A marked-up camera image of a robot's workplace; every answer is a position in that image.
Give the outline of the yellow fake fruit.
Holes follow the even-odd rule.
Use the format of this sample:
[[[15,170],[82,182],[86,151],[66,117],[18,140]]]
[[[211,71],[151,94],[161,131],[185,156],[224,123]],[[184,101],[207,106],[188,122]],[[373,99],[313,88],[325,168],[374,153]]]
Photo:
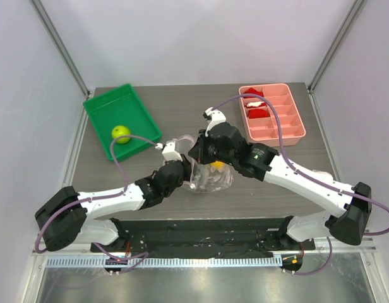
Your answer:
[[[216,162],[213,162],[210,164],[211,171],[222,172],[224,170],[224,167],[225,167],[225,164],[223,162],[219,162],[219,161],[216,161]]]

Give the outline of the clear zip top bag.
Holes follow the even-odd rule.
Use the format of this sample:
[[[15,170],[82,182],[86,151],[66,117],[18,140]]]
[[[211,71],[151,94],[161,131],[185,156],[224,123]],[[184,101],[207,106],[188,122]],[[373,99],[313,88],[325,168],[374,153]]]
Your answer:
[[[169,143],[174,145],[174,150],[181,155],[185,169],[189,171],[189,176],[183,181],[184,189],[192,193],[212,193],[231,187],[233,175],[227,164],[222,162],[198,164],[188,156],[188,152],[196,143],[192,136],[185,134],[171,139],[167,142]]]

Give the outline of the green fake fruit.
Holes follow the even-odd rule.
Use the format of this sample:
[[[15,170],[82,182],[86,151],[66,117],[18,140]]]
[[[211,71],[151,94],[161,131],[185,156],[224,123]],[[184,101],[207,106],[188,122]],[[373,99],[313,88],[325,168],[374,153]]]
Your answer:
[[[112,138],[116,140],[119,145],[126,144],[130,140],[131,131],[128,127],[123,125],[115,126],[111,131]]]

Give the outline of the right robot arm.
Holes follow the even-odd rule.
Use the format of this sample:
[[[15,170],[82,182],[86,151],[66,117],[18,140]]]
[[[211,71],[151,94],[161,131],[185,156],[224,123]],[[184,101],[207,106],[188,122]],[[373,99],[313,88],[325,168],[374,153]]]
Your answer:
[[[230,165],[244,177],[284,187],[322,207],[321,213],[303,217],[289,216],[277,234],[284,249],[315,237],[332,236],[348,245],[358,246],[371,214],[365,200],[371,188],[363,183],[342,184],[286,163],[282,153],[263,143],[248,143],[239,130],[223,122],[210,131],[200,130],[188,155],[198,164],[216,161]]]

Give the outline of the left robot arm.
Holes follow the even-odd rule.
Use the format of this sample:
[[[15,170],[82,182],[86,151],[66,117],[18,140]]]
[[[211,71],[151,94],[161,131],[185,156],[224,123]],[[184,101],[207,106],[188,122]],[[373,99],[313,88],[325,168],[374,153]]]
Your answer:
[[[86,246],[97,242],[114,252],[122,251],[128,235],[112,215],[154,207],[190,177],[191,164],[183,157],[166,162],[150,176],[138,179],[126,188],[78,193],[73,186],[66,186],[35,213],[40,231],[34,250],[52,252],[71,244]]]

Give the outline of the grey fake fish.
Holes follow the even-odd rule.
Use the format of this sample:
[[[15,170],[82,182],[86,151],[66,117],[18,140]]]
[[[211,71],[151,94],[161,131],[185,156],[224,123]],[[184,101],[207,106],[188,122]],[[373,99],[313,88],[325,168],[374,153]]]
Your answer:
[[[199,181],[198,181],[198,187],[200,190],[204,191],[206,189],[206,184],[208,182],[209,176],[210,176],[210,165],[202,165],[199,168]]]

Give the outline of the red fake food slice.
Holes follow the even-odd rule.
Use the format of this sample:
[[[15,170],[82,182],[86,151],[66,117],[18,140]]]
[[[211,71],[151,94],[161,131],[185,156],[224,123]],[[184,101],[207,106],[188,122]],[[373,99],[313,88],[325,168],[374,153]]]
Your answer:
[[[261,119],[267,117],[270,117],[270,113],[265,109],[250,109],[248,112],[249,119]]]

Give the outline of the red fake food piece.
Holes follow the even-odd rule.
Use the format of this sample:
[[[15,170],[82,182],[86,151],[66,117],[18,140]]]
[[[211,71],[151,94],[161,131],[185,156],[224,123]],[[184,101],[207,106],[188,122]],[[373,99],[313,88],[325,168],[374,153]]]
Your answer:
[[[252,87],[248,88],[246,91],[244,91],[243,94],[253,94],[253,95],[258,95],[258,96],[264,97],[264,94],[262,91],[258,91]]]

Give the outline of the pink compartment tray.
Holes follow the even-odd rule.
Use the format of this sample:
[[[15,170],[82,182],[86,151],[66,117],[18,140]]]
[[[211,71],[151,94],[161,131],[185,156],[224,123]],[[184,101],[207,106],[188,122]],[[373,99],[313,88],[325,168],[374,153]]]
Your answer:
[[[264,97],[246,94],[246,97],[239,99],[239,109],[248,142],[279,147],[278,129],[281,129],[282,141],[285,146],[297,144],[306,135],[306,130],[289,86],[284,83],[248,85],[240,87],[239,93],[243,94],[251,87],[262,91]],[[266,105],[254,109],[265,109],[269,111],[270,117],[248,118],[250,109],[245,108],[245,105],[257,101],[263,101]]]

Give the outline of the green plastic tray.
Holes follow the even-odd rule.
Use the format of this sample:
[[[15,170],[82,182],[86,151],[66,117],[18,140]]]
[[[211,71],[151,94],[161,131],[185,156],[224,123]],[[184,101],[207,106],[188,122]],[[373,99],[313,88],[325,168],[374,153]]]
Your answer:
[[[162,137],[153,117],[130,84],[91,98],[83,106],[108,160],[112,160],[111,132],[116,126],[125,126],[132,135],[154,143],[158,143]]]

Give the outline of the white cloth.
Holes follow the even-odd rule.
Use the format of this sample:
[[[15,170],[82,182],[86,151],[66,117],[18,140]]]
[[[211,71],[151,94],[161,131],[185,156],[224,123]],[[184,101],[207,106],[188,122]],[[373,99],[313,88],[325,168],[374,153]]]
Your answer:
[[[322,171],[322,170],[312,170],[315,174],[320,174],[320,175],[325,175],[327,177],[331,177],[333,178],[333,176],[331,175],[331,173],[329,172],[325,172],[325,171]]]

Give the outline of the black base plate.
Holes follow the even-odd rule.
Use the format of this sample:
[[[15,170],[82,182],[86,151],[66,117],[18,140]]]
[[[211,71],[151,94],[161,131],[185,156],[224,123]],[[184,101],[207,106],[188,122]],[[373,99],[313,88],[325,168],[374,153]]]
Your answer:
[[[245,218],[211,220],[137,220],[119,221],[128,239],[117,249],[106,251],[141,253],[144,247],[181,246],[201,242],[223,246],[262,242],[264,251],[290,249],[298,244],[284,234],[286,218]]]

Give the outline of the aluminium front rail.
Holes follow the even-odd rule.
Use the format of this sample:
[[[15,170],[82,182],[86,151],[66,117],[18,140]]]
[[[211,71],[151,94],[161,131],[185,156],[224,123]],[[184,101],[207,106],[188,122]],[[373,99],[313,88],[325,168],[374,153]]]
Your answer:
[[[134,268],[237,268],[237,267],[290,267],[299,266],[308,254],[328,254],[330,262],[335,253],[375,253],[372,239],[364,239],[361,246],[348,246],[335,239],[307,240],[290,249],[264,251],[262,242],[252,238],[238,245],[221,243],[181,246],[144,247],[143,252],[124,256],[121,252],[64,251],[45,252],[46,268],[104,268],[120,272]]]

